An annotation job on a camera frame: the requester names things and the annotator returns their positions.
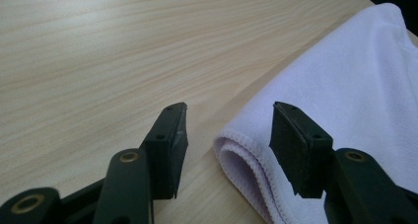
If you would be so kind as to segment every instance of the white microfiber cloth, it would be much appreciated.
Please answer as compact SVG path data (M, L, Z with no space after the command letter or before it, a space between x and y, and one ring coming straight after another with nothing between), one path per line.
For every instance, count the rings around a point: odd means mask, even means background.
M372 155L392 180L418 192L418 48L392 4L367 8L258 92L219 133L228 178L268 223L327 223L322 199L294 195L270 142L273 104L294 105L333 148Z

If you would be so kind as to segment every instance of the wooden table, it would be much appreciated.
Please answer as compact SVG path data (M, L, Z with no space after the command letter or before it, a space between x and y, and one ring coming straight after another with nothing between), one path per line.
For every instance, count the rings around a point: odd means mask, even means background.
M217 162L217 132L369 0L0 0L0 203L61 197L186 102L176 200L156 223L263 223Z

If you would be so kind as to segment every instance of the white towel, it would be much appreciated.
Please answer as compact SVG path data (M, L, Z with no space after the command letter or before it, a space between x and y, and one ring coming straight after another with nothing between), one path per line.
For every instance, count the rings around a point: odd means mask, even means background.
M273 104L303 110L418 192L418 48L392 4L358 13L284 69L215 139L226 175L269 223L326 223L322 199L294 196L268 147Z

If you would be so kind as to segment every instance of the clamp hole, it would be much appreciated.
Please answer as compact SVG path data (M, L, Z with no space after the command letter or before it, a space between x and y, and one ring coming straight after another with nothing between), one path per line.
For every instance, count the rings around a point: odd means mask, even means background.
M126 153L123 153L120 156L119 160L122 163L130 163L130 162L138 160L138 158L139 158L138 153L136 153L136 152L126 152Z
M355 161L355 162L365 162L366 161L366 157L363 154L355 152L355 151L346 152L345 157L352 160L352 161Z
M45 196L43 194L31 194L16 202L10 211L14 214L24 214L40 206L44 200Z

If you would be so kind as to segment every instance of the light wood grain surface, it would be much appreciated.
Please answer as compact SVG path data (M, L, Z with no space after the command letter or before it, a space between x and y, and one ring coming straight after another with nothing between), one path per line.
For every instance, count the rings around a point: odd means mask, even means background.
M216 133L368 0L0 0L0 203L64 197L186 102L178 198L156 223L263 223L226 178Z

